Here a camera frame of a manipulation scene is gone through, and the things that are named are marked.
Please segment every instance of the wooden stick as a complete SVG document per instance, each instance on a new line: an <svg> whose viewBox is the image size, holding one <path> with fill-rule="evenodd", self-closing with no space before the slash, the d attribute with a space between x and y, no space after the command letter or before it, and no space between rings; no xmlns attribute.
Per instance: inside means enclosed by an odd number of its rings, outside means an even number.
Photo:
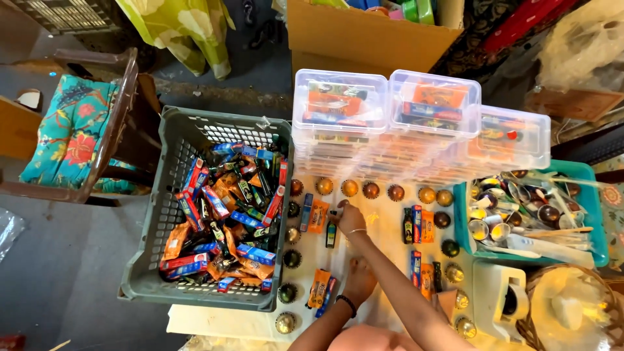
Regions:
<svg viewBox="0 0 624 351"><path fill-rule="evenodd" d="M553 235L562 235L576 232L591 232L593 227L582 227L582 228L574 228L574 229L559 229L559 230L540 230L537 232L528 232L526 234L522 234L527 238L540 238L540 237L550 237Z"/></svg>

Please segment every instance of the gray plastic crate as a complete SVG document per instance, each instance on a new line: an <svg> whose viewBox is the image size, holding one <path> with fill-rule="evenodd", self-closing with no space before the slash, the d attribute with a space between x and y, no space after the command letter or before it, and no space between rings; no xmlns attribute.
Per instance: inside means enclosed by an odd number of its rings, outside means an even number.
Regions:
<svg viewBox="0 0 624 351"><path fill-rule="evenodd" d="M167 238L177 223L186 220L174 194L182 188L190 168L193 153L222 142L245 141L259 146L279 134L290 141L289 156L294 154L291 127L281 119L269 119L265 130L256 125L260 117L240 116L217 112L182 109L165 106L160 121L162 153L147 207L143 236L139 250L125 267L119 298L130 301L182 304L225 309L275 310L277 290L281 283L282 255L286 221L283 220L278 239L275 272L270 292L260 288L234 286L227 294L217 292L217 283L202 286L191 283L166 283L158 274L158 263L165 250ZM293 175L292 158L288 160L288 177L282 213L288 211L290 179Z"/></svg>

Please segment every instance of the wicker basket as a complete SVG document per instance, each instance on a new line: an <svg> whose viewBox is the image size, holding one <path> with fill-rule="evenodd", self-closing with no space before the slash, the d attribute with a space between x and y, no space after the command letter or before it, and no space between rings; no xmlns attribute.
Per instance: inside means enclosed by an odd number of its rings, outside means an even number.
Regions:
<svg viewBox="0 0 624 351"><path fill-rule="evenodd" d="M529 301L532 300L535 287L540 283L542 276L551 270L562 267L580 269L583 273L593 277L605 287L605 290L607 291L607 308L605 309L605 312L611 317L611 324L605 328L605 333L607 334L609 344L612 347L624 346L624 311L622 311L622 303L616 298L609 285L592 270L573 264L556 264L551 265L550 267L542 268L527 278L527 295L529 296ZM539 336L537 335L537 331L535 330L535 324L531 318L530 310L526 318L519 320L516 323L516 327L524 339L526 339L528 346L531 346L538 351L546 351L544 345L539 339Z"/></svg>

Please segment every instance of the teal floral cushion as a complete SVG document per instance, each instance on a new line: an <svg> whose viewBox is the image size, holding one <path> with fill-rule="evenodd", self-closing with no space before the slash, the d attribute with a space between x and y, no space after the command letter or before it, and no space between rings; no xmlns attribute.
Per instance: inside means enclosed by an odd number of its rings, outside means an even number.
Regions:
<svg viewBox="0 0 624 351"><path fill-rule="evenodd" d="M20 181L80 188L91 170L118 90L116 84L64 74L39 126L35 154ZM110 164L134 169L113 159ZM102 193L134 194L137 190L134 183L108 178L99 179L94 186L94 191Z"/></svg>

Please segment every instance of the plastic lid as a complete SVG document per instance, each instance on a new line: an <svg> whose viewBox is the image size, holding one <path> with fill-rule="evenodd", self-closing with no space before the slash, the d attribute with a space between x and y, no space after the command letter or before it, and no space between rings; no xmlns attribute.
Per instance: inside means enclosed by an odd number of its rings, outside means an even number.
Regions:
<svg viewBox="0 0 624 351"><path fill-rule="evenodd" d="M397 70L390 76L389 87L389 123L393 129L450 141L465 141L479 133L479 83Z"/></svg>
<svg viewBox="0 0 624 351"><path fill-rule="evenodd" d="M377 74L300 69L293 128L380 134L388 124L388 81Z"/></svg>
<svg viewBox="0 0 624 351"><path fill-rule="evenodd" d="M543 169L550 165L550 117L483 105L481 132L458 146L458 159L500 169Z"/></svg>

